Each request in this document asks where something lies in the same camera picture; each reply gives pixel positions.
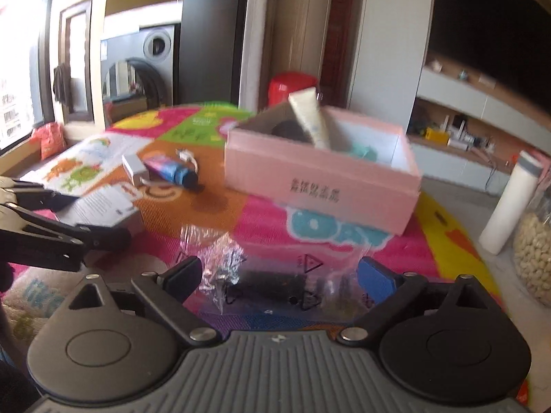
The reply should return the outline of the pink cardboard box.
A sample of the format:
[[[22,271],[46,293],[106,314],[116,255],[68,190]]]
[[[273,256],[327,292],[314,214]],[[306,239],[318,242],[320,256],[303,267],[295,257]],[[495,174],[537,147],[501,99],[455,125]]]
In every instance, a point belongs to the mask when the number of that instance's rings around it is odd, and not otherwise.
[[[331,149],[271,134],[293,119],[290,104],[266,109],[229,131],[224,150],[228,188],[293,208],[404,233],[416,208],[422,174],[404,130],[337,107],[321,109]],[[346,153],[352,143],[371,146],[377,162]]]

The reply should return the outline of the cream tube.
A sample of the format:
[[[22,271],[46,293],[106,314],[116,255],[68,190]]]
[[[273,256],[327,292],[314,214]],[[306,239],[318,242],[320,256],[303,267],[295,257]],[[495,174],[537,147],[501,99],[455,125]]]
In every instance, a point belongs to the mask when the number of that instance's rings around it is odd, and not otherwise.
[[[288,100],[297,121],[311,138],[313,146],[330,150],[329,132],[321,112],[316,88],[291,92]]]

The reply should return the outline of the colourful cartoon play mat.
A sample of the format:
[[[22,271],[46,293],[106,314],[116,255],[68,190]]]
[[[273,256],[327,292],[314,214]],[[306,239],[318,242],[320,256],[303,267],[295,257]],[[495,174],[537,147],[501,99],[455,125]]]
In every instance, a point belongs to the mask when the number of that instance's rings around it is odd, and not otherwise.
[[[466,271],[493,296],[500,293],[467,231],[428,194],[420,195],[404,233],[394,236],[227,188],[223,149],[232,126],[247,116],[223,104],[147,111],[68,148],[29,172],[28,179],[68,195],[112,186],[133,198],[142,219],[131,247],[120,256],[100,254],[92,260],[116,275],[136,267],[173,266],[181,250],[181,230],[194,225],[292,257],[307,248],[338,260],[365,252],[394,271],[417,271],[440,280],[453,280]],[[136,189],[122,170],[124,153],[173,156],[180,148],[199,158],[205,187],[199,194],[171,186]]]

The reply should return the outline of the yellow toy box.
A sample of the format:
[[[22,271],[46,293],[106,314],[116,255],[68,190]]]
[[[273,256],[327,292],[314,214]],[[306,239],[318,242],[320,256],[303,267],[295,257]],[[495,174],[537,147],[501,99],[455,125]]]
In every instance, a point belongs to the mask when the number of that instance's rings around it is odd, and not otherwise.
[[[424,131],[424,138],[432,143],[446,146],[449,142],[450,135],[444,130],[434,130],[433,128],[426,128]]]

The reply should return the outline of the black refrigerator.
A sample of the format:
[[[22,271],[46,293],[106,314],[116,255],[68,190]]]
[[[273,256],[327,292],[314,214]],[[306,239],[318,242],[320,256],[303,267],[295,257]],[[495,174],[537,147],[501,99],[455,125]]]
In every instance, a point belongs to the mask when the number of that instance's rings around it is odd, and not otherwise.
[[[238,103],[247,3],[183,0],[177,91],[182,103]]]

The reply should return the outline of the green crank handle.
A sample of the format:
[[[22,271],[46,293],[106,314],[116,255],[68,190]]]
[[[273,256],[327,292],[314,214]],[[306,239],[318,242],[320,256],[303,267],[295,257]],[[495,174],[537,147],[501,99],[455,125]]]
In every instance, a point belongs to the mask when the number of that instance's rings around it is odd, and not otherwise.
[[[346,153],[348,156],[363,159],[371,162],[377,162],[378,152],[371,146],[364,146],[357,143],[352,143],[349,147],[349,151]]]

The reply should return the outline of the washing machine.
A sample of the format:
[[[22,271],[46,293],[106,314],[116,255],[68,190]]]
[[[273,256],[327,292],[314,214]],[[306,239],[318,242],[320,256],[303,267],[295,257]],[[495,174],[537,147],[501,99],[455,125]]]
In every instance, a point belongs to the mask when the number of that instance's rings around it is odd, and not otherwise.
[[[101,43],[102,101],[108,126],[177,102],[176,23],[149,26]]]

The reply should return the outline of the white TV cabinet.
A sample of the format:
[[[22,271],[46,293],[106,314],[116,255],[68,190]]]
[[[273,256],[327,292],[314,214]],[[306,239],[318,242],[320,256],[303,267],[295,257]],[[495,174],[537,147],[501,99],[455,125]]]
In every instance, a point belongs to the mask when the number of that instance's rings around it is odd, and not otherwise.
[[[426,128],[450,135],[427,141]],[[501,194],[521,151],[550,167],[550,114],[490,76],[430,53],[417,87],[408,136],[429,178]]]

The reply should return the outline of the black television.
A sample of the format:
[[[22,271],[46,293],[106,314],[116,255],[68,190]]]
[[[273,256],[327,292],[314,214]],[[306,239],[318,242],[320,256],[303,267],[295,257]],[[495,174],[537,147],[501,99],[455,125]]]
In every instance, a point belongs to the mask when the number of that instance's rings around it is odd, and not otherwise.
[[[550,110],[550,14],[534,0],[433,0],[429,49]]]

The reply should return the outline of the white charger plug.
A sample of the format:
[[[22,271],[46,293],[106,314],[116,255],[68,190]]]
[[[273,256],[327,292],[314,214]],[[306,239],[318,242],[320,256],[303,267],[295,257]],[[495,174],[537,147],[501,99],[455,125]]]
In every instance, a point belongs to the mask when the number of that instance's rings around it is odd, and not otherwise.
[[[130,182],[136,187],[147,186],[149,171],[138,155],[125,154],[122,156],[122,167],[124,168]]]

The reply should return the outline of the orange bag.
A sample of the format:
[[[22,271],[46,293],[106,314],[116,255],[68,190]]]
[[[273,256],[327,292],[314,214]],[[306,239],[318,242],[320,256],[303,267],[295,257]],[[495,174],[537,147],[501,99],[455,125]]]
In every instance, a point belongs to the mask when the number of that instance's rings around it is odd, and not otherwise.
[[[34,129],[31,139],[39,143],[42,160],[49,159],[66,149],[63,125],[58,122],[50,122]]]

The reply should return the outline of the white thermos bottle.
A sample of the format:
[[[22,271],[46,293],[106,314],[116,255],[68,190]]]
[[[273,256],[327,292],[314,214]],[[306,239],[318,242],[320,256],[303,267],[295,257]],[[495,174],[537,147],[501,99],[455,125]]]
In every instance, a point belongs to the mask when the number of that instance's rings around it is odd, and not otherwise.
[[[498,255],[513,233],[534,195],[542,172],[543,164],[539,159],[527,151],[520,152],[509,181],[478,240],[491,255]]]

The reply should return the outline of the blue pink toothpaste tube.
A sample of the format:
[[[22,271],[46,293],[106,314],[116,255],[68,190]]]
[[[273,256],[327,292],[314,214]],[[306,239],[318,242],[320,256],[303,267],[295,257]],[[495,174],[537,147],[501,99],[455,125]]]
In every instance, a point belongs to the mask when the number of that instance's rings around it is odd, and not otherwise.
[[[155,172],[164,181],[182,188],[194,189],[199,182],[198,174],[193,168],[166,155],[150,156],[144,159],[144,163],[151,172]]]

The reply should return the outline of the white medicine box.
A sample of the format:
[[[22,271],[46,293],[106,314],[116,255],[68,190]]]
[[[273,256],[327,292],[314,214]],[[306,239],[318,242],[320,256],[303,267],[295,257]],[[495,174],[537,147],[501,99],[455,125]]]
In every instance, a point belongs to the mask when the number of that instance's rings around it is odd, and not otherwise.
[[[125,227],[135,236],[144,230],[142,214],[135,205],[141,197],[130,183],[105,184],[56,213],[56,218],[71,226]]]

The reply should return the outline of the clear bag with black parts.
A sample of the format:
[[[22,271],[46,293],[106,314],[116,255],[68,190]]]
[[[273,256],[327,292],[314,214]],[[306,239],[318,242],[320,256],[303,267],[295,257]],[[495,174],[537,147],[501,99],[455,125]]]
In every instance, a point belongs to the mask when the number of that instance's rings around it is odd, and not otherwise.
[[[362,249],[261,243],[188,224],[180,230],[180,252],[202,262],[190,305],[204,314],[342,324],[374,306],[358,282]]]

